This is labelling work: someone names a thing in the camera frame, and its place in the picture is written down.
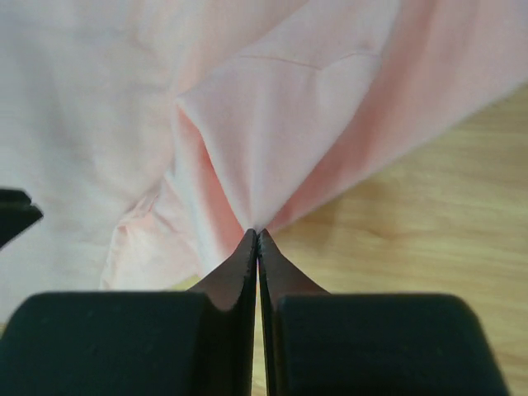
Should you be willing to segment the salmon pink t-shirt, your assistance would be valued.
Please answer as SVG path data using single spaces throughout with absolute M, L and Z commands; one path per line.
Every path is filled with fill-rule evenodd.
M 4 1 L 2 305 L 210 271 L 526 79 L 524 1 Z

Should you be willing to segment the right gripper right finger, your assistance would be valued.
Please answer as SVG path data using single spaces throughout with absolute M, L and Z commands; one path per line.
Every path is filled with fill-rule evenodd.
M 447 294 L 332 294 L 258 239 L 270 395 L 506 395 L 481 323 Z

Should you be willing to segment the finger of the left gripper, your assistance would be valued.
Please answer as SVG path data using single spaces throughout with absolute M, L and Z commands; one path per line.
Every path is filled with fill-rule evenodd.
M 43 213 L 22 190 L 1 189 L 0 201 L 0 247 L 3 248 L 42 219 Z

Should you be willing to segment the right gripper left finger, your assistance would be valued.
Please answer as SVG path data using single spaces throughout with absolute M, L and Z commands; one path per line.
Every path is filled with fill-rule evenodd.
M 257 235 L 186 291 L 33 295 L 1 338 L 4 395 L 248 395 Z

